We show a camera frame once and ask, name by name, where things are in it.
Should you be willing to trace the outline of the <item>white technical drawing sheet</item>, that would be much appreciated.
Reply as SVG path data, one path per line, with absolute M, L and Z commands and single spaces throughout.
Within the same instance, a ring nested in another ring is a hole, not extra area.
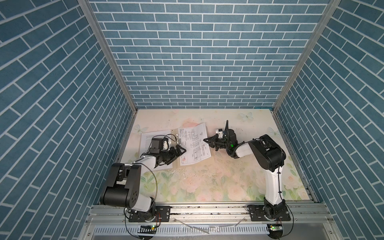
M 204 142 L 207 137 L 205 123 L 178 129 L 179 145 L 186 150 L 180 157 L 181 166 L 197 164 L 212 156 L 209 145 Z

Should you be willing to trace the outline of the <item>white printed text sheet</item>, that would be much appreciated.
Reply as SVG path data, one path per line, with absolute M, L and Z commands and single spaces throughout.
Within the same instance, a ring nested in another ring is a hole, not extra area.
M 140 154 L 146 153 L 148 151 L 152 138 L 157 135 L 159 135 L 159 138 L 163 138 L 163 136 L 165 135 L 167 135 L 168 137 L 171 137 L 171 130 L 142 133 L 141 142 L 140 142 Z M 173 168 L 173 164 L 169 164 L 169 165 L 162 165 L 156 168 L 151 168 L 151 170 L 160 171 L 160 170 L 168 170 L 172 168 Z

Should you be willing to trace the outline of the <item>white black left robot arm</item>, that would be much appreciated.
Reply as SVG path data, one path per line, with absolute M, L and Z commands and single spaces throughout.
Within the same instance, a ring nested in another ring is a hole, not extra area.
M 156 200 L 140 193 L 141 176 L 160 165 L 169 165 L 187 152 L 180 145 L 169 149 L 150 148 L 147 153 L 131 164 L 112 164 L 103 191 L 100 204 L 122 207 L 134 213 L 147 215 L 150 219 L 156 214 Z

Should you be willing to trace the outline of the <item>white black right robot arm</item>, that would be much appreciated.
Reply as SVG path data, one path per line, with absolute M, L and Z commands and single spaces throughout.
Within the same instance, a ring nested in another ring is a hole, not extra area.
M 204 142 L 216 151 L 226 150 L 227 154 L 234 159 L 254 155 L 266 175 L 265 217 L 274 221 L 287 212 L 281 180 L 286 154 L 269 135 L 238 143 L 236 137 L 227 135 L 220 137 L 219 134 L 215 134 L 213 137 L 205 138 Z

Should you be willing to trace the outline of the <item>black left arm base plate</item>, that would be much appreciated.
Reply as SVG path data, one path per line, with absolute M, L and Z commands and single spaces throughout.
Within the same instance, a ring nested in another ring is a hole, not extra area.
M 171 214 L 170 206 L 155 206 L 152 207 L 148 212 L 139 212 L 129 210 L 127 217 L 130 223 L 154 223 L 154 222 L 169 222 Z

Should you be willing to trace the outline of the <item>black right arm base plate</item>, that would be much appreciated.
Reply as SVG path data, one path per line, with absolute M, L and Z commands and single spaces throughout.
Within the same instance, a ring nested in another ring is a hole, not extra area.
M 281 205 L 280 207 L 271 207 L 270 205 L 248 205 L 246 210 L 250 214 L 252 222 L 289 222 L 291 221 L 291 215 L 286 205 Z

